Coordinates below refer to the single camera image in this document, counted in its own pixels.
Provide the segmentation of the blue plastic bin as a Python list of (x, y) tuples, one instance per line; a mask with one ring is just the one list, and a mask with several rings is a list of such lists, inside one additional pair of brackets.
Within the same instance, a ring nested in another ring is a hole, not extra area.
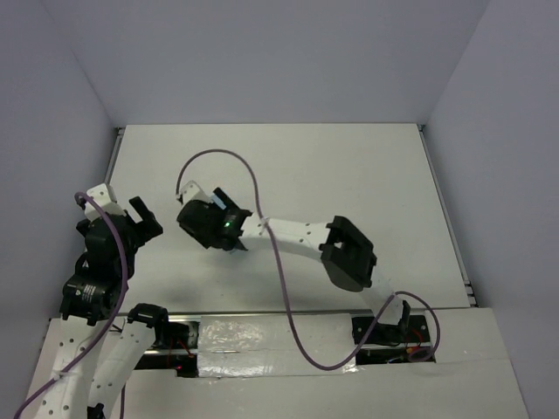
[(232, 199), (221, 188), (215, 188), (210, 199), (221, 210), (231, 210), (238, 208), (237, 204), (233, 202)]

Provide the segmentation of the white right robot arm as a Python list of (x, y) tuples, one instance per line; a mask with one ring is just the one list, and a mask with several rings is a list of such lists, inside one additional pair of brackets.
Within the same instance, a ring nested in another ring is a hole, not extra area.
[(374, 245), (344, 216), (328, 223), (300, 223), (260, 217), (235, 204), (192, 199), (176, 220), (205, 249), (256, 251), (270, 245), (279, 252), (320, 262), (334, 286), (360, 294), (380, 318), (384, 337), (378, 342), (395, 343), (407, 333), (409, 303), (393, 294), (377, 270)]

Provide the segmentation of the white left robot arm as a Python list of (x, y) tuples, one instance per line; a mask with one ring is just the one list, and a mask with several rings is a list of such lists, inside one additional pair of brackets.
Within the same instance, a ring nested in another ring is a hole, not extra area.
[(163, 228), (138, 196), (129, 202), (139, 221), (107, 194), (78, 192), (74, 198), (86, 213), (76, 226), (85, 250), (62, 290), (59, 345), (50, 379), (23, 402), (16, 417), (38, 402), (37, 418), (108, 418), (140, 358), (169, 322), (165, 308), (136, 305), (112, 352), (99, 360), (135, 273), (136, 253)]

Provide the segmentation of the white front cover board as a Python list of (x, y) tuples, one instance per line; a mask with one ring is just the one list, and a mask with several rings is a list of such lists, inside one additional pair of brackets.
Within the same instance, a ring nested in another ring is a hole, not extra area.
[[(357, 312), (173, 312), (200, 326), (184, 352), (190, 378), (177, 369), (132, 371), (109, 417), (129, 418), (524, 418), (528, 412), (493, 313), (469, 307), (423, 310), (425, 324), (406, 345), (378, 348), (387, 361), (357, 358), (332, 371), (354, 345)], [(61, 319), (49, 327), (36, 375), (51, 376)]]

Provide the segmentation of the aluminium table edge rail left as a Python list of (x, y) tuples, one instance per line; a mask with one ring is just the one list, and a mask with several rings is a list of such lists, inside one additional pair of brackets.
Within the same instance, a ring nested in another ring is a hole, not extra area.
[(117, 127), (115, 129), (115, 138), (114, 143), (111, 149), (111, 154), (107, 164), (107, 170), (104, 176), (104, 182), (110, 183), (111, 178), (113, 176), (114, 168), (116, 165), (116, 161), (118, 159), (118, 154), (121, 148), (121, 143), (125, 134), (126, 128), (125, 127)]

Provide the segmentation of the aluminium table edge rail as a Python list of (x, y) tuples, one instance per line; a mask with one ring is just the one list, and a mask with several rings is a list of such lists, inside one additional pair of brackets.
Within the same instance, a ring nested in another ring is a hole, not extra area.
[(118, 159), (118, 154), (121, 148), (121, 143), (125, 134), (126, 128), (125, 127), (117, 127), (115, 129), (115, 138), (114, 143), (111, 149), (111, 154), (107, 164), (107, 170), (104, 176), (104, 182), (110, 183), (111, 178), (113, 176), (114, 168), (116, 165), (116, 161)]
[(443, 191), (442, 191), (441, 186), (440, 186), (440, 182), (439, 182), (439, 179), (438, 179), (438, 174), (437, 174), (436, 169), (435, 169), (434, 161), (431, 157), (431, 153), (430, 153), (430, 151), (428, 149), (428, 146), (427, 146), (427, 141), (426, 141), (426, 138), (425, 138), (425, 135), (424, 135), (425, 125), (417, 124), (417, 128), (418, 128), (418, 133), (419, 133), (419, 136), (420, 136), (420, 140), (421, 140), (422, 145), (423, 145), (424, 154), (425, 154), (425, 157), (426, 157), (427, 162), (429, 164), (429, 168), (430, 168), (430, 171), (431, 171), (431, 176), (432, 176), (435, 188), (437, 190), (438, 199), (439, 199), (440, 206), (441, 206), (441, 209), (443, 211), (444, 218), (445, 218), (446, 228), (449, 232), (449, 236), (450, 236), (450, 239), (451, 239), (451, 242), (452, 242), (452, 248), (453, 248), (455, 258), (456, 258), (458, 266), (459, 266), (460, 275), (462, 277), (462, 281), (463, 281), (464, 287), (466, 289), (466, 296), (468, 297), (468, 301), (469, 301), (469, 304), (470, 304), (471, 307), (478, 307), (479, 304), (478, 304), (478, 301), (477, 301), (476, 296), (475, 296), (475, 291), (473, 289), (472, 281), (469, 278), (469, 275), (466, 271), (466, 266), (465, 266), (465, 263), (464, 263), (464, 259), (462, 257), (462, 254), (461, 254), (461, 251), (460, 251), (460, 248), (459, 248), (459, 243), (458, 243), (454, 228), (452, 226), (452, 220), (450, 218), (450, 214), (449, 214), (446, 202), (445, 202), (445, 198), (443, 196)]

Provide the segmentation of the aluminium table edge rail right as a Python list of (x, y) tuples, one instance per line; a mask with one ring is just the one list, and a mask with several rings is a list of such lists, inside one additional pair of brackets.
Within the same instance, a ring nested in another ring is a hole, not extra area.
[(429, 164), (429, 168), (430, 168), (430, 171), (431, 171), (431, 176), (432, 176), (435, 188), (437, 190), (438, 199), (439, 199), (440, 206), (441, 206), (441, 209), (443, 211), (444, 218), (445, 218), (446, 228), (449, 232), (449, 236), (450, 236), (450, 239), (451, 239), (451, 242), (452, 242), (452, 248), (453, 248), (455, 258), (456, 258), (458, 266), (459, 266), (460, 275), (462, 277), (462, 281), (463, 281), (464, 287), (466, 289), (466, 296), (468, 297), (468, 301), (469, 301), (469, 304), (470, 304), (471, 307), (478, 307), (479, 304), (478, 304), (478, 301), (477, 301), (476, 296), (475, 296), (475, 291), (473, 289), (472, 281), (469, 278), (469, 275), (466, 271), (466, 266), (465, 266), (465, 263), (464, 263), (464, 259), (462, 257), (462, 254), (461, 254), (461, 251), (460, 251), (460, 248), (459, 248), (459, 243), (458, 243), (454, 228), (452, 226), (452, 220), (450, 218), (450, 214), (449, 214), (446, 202), (445, 202), (445, 198), (443, 196), (443, 191), (442, 191), (441, 186), (440, 186), (440, 182), (439, 182), (439, 179), (438, 179), (438, 174), (437, 174), (436, 169), (435, 169), (434, 161), (431, 157), (431, 153), (430, 153), (430, 151), (428, 149), (428, 146), (427, 146), (427, 141), (426, 141), (426, 138), (425, 138), (425, 135), (424, 135), (425, 125), (417, 124), (417, 128), (418, 128), (418, 133), (419, 133), (419, 136), (420, 136), (420, 140), (421, 140), (422, 145), (423, 145), (424, 154), (425, 154), (425, 157), (426, 157), (427, 162)]

